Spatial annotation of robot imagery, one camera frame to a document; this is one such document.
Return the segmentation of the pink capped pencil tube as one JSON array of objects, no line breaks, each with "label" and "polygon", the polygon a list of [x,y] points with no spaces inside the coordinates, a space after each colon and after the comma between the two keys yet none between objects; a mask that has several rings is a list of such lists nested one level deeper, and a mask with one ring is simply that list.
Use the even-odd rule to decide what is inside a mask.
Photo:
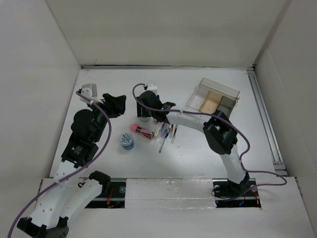
[{"label": "pink capped pencil tube", "polygon": [[152,140],[154,137],[154,132],[139,126],[138,124],[133,124],[130,126],[132,132],[142,135],[143,137]]}]

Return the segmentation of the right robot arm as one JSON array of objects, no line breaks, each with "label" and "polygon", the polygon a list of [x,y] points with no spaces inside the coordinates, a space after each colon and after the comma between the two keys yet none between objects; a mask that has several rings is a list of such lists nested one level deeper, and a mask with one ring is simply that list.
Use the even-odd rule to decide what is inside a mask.
[{"label": "right robot arm", "polygon": [[174,103],[162,103],[159,96],[152,91],[145,91],[140,96],[132,93],[137,102],[138,117],[145,113],[159,122],[178,124],[192,128],[204,134],[208,146],[217,153],[227,171],[227,183],[219,190],[225,191],[229,200],[248,193],[249,173],[242,165],[241,155],[237,149],[238,129],[234,127],[227,116],[216,111],[213,114],[191,112],[173,109]]}]

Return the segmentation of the blue round jar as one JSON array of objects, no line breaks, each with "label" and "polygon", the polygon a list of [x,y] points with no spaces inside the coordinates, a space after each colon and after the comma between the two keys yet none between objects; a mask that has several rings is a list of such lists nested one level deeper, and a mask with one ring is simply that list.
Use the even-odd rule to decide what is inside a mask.
[{"label": "blue round jar", "polygon": [[119,141],[125,150],[131,150],[134,147],[134,139],[130,133],[121,134]]},{"label": "blue round jar", "polygon": [[139,117],[140,121],[149,121],[150,119],[150,117]]}]

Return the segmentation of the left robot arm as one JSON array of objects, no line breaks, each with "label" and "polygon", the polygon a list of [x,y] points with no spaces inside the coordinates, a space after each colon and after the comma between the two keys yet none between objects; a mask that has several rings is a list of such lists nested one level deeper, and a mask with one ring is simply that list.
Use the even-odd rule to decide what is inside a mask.
[{"label": "left robot arm", "polygon": [[124,114],[126,96],[114,97],[108,93],[103,99],[93,100],[81,95],[87,109],[79,110],[73,118],[72,134],[62,153],[54,182],[39,195],[43,197],[38,207],[28,217],[20,217],[17,228],[32,238],[64,238],[68,224],[95,197],[110,192],[110,176],[92,172],[82,187],[73,193],[84,171],[104,151],[99,142],[105,127],[111,133],[110,119]]}]

